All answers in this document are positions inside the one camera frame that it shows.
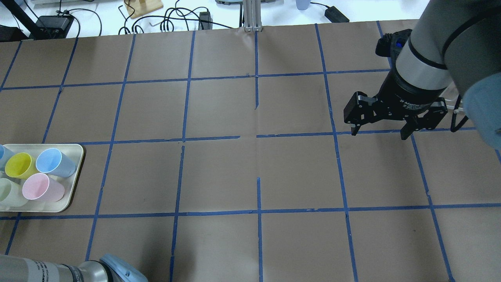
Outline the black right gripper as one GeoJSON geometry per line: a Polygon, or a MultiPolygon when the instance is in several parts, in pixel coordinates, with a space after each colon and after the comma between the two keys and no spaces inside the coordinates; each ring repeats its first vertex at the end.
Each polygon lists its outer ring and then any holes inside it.
{"type": "Polygon", "coordinates": [[[422,129],[434,130],[448,113],[442,89],[425,90],[406,82],[395,70],[386,76],[378,93],[369,97],[356,91],[344,108],[344,123],[356,136],[361,126],[381,120],[404,120],[401,140],[422,129]]]}

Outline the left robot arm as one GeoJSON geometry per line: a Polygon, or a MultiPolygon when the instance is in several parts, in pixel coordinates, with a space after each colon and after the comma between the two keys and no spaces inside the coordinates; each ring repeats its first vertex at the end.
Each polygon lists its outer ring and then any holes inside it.
{"type": "Polygon", "coordinates": [[[18,258],[0,257],[2,282],[146,282],[148,278],[124,260],[106,254],[99,260],[78,266],[18,258]]]}

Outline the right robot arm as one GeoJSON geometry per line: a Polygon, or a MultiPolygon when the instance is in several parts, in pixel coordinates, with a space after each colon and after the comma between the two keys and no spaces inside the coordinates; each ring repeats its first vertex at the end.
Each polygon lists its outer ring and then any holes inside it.
{"type": "Polygon", "coordinates": [[[375,53],[392,66],[374,97],[357,91],[344,108],[351,134],[381,120],[404,120],[402,140],[419,130],[435,130],[447,107],[442,93],[456,86],[465,117],[483,141],[500,149],[499,0],[431,0],[413,29],[387,33],[375,53]]]}

